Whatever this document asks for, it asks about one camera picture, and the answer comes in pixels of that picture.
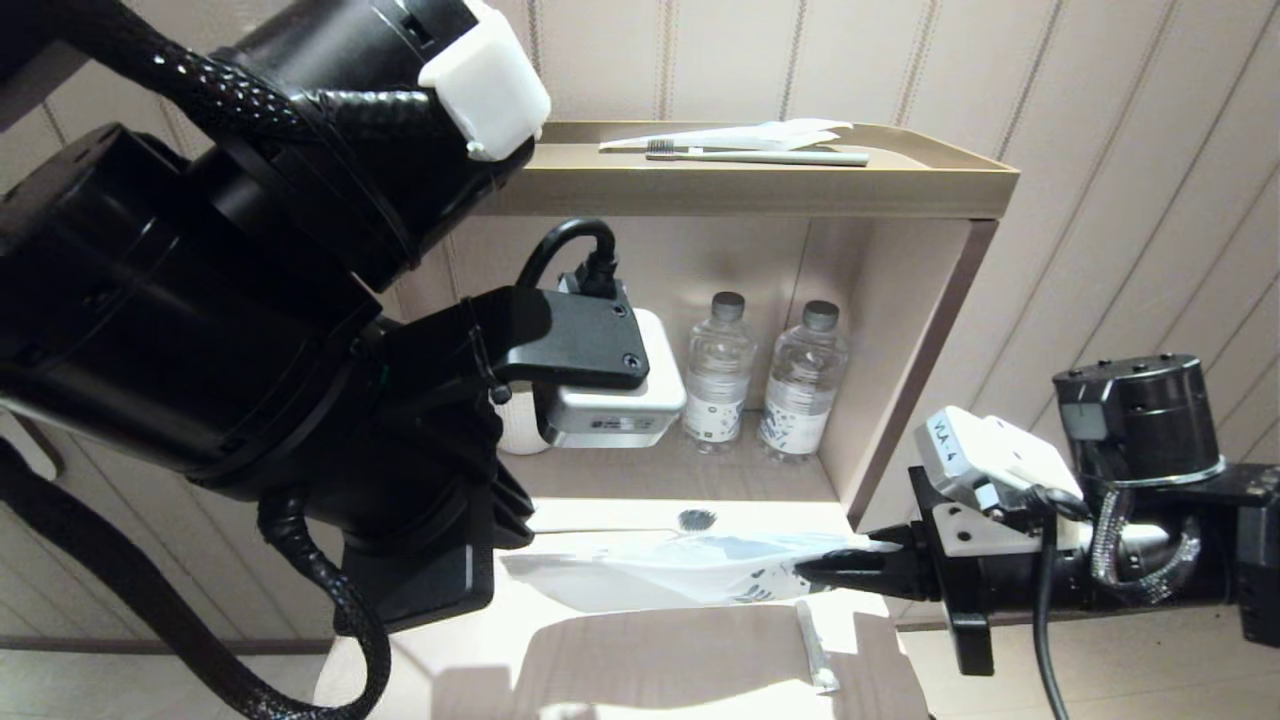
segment plastic water bottle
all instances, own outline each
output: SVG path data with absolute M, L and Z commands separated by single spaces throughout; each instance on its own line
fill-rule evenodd
M 804 462 L 818 451 L 849 364 L 849 343 L 836 332 L 838 319 L 840 307 L 814 300 L 804 306 L 803 324 L 773 346 L 759 432 L 773 460 Z
M 742 427 L 742 404 L 756 348 L 742 322 L 745 307 L 741 295 L 717 292 L 712 316 L 690 333 L 685 433 L 705 455 L 726 452 Z

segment bottle cap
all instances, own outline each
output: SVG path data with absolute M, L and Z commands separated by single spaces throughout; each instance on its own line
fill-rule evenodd
M 717 320 L 739 320 L 745 307 L 746 300 L 736 292 L 717 292 L 712 297 L 712 316 Z
M 835 329 L 838 319 L 840 307 L 826 300 L 810 300 L 804 306 L 804 316 L 800 322 L 810 331 L 827 332 Z

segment toothbrush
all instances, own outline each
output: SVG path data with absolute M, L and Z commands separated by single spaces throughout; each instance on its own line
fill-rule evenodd
M 870 158 L 867 152 L 822 152 L 787 150 L 774 152 L 769 150 L 721 150 L 716 152 L 703 152 L 695 149 L 692 152 L 678 152 L 672 140 L 650 140 L 645 146 L 644 156 L 649 160 L 707 160 L 716 163 L 769 163 L 774 165 L 840 165 L 846 168 L 865 168 Z

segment bottle label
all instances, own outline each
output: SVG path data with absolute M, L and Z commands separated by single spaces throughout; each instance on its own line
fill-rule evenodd
M 685 432 L 704 442 L 728 442 L 742 427 L 742 402 L 707 402 L 692 395 L 685 405 Z
M 831 410 L 822 415 L 799 415 L 767 401 L 764 419 L 760 420 L 760 439 L 778 452 L 809 455 L 822 442 L 828 415 Z

